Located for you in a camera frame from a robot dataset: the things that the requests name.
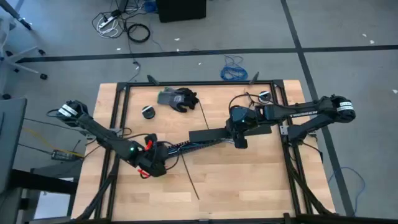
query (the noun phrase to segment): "work glove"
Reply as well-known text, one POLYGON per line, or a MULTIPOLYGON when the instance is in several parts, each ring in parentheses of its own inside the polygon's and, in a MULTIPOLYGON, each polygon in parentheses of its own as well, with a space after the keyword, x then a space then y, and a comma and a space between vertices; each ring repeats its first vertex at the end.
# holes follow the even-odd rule
POLYGON ((162 105, 170 105, 175 111, 186 113, 187 109, 183 106, 189 107, 191 110, 195 109, 195 105, 199 102, 196 97, 197 93, 192 92, 188 88, 173 88, 166 87, 161 91, 157 97, 157 103, 162 105))

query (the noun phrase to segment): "red clip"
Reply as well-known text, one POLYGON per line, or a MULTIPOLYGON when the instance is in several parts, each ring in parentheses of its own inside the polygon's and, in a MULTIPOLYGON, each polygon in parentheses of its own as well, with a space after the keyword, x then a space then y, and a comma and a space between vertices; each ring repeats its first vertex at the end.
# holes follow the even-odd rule
POLYGON ((148 141, 148 145, 145 147, 145 151, 148 151, 152 147, 152 141, 148 141))
POLYGON ((138 169, 138 173, 144 175, 145 177, 149 177, 149 174, 147 174, 144 171, 142 171, 142 169, 138 169))

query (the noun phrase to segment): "black box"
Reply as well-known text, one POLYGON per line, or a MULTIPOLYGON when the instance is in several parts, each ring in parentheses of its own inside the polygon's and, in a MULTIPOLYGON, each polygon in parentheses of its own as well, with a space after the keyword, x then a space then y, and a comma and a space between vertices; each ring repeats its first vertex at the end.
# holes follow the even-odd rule
POLYGON ((156 6, 161 22, 206 17, 206 0, 156 0, 156 6))

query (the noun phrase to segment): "wooden tabletop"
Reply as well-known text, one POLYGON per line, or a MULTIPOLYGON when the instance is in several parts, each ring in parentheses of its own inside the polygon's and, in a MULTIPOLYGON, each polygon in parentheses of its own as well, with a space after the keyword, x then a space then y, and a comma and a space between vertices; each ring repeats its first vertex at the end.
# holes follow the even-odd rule
MULTIPOLYGON (((304 102, 298 80, 285 80, 284 84, 289 104, 304 102)), ((225 126, 229 116, 228 103, 234 96, 245 91, 257 95, 270 90, 268 85, 186 87, 198 93, 209 128, 225 126)), ((189 131, 207 128, 200 105, 188 113, 178 113, 168 105, 158 105, 157 95, 163 89, 164 86, 131 88, 126 127, 132 129, 132 134, 156 133, 158 139, 176 144, 187 141, 189 131), (150 120, 141 115, 141 109, 147 105, 152 105, 156 111, 155 118, 150 120)), ((110 123, 115 91, 115 83, 102 84, 99 88, 93 117, 105 127, 110 123)), ((119 124, 123 98, 122 93, 116 124, 119 124)), ((233 103, 248 104, 246 97, 233 103)), ((308 119, 295 118, 294 123, 300 124, 308 119)), ((278 127, 272 127, 272 134, 248 136, 246 139, 247 149, 236 149, 233 144, 224 142, 184 155, 199 200, 182 160, 166 175, 146 180, 140 178, 135 168, 121 161, 113 220, 275 218, 282 217, 285 212, 294 216, 278 127)), ((144 144, 143 138, 135 140, 144 144)), ((307 137, 304 142, 317 147, 312 137, 307 137)), ((86 154, 96 146, 89 145, 86 154)), ((299 146, 299 149, 308 186, 327 209, 334 211, 319 153, 308 146, 299 146)), ((85 159, 72 217, 79 216, 94 197, 100 182, 103 157, 104 150, 98 149, 85 159)), ((175 158, 171 158, 166 165, 174 162, 175 158)), ((104 196, 103 217, 108 194, 104 196)))

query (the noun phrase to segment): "gray floor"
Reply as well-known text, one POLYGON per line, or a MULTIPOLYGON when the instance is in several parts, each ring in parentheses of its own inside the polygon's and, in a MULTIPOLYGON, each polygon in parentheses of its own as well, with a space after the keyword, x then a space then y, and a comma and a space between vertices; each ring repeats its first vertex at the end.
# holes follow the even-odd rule
MULTIPOLYGON (((398 44, 398 1, 394 0, 288 0, 289 9, 304 47, 342 47, 398 44)), ((7 45, 14 51, 38 44, 48 56, 99 55, 128 53, 127 38, 102 39, 91 26, 97 13, 108 11, 110 0, 25 0, 21 15, 33 23, 34 32, 18 24, 7 45)), ((197 21, 161 24, 155 15, 137 16, 134 21, 149 25, 154 39, 165 51, 294 47, 279 0, 208 1, 208 16, 197 21)), ((151 41, 132 44, 132 51, 160 52, 151 41)), ((242 66, 249 77, 258 71, 261 79, 298 79, 307 100, 308 86, 297 54, 242 54, 242 66)), ((398 51, 333 52, 305 54, 318 95, 343 95, 351 99, 357 118, 350 124, 332 124, 330 131, 341 166, 358 171, 366 189, 358 199, 357 216, 398 218, 398 184, 394 171, 398 165, 395 114, 398 107, 398 51)), ((160 81, 220 80, 222 55, 158 57, 137 59, 142 70, 136 78, 146 81, 152 75, 160 81)), ((94 110, 100 83, 129 80, 136 72, 131 59, 72 62, 37 62, 24 65, 50 77, 7 71, 6 91, 13 97, 28 98, 26 116, 59 123, 45 112, 70 99, 86 103, 94 110)), ((25 121, 33 129, 62 149, 72 149, 78 133, 25 121)), ((38 140, 22 133, 21 143, 45 148, 38 140)), ((320 150, 326 151, 320 138, 320 150)), ((82 143, 77 148, 84 152, 82 143)), ((20 147, 15 167, 29 170, 57 162, 38 152, 20 147)), ((325 172, 333 173, 325 159, 325 172)), ((354 203, 361 180, 343 170, 354 203)), ((334 181, 330 188, 336 210, 344 213, 334 181)))

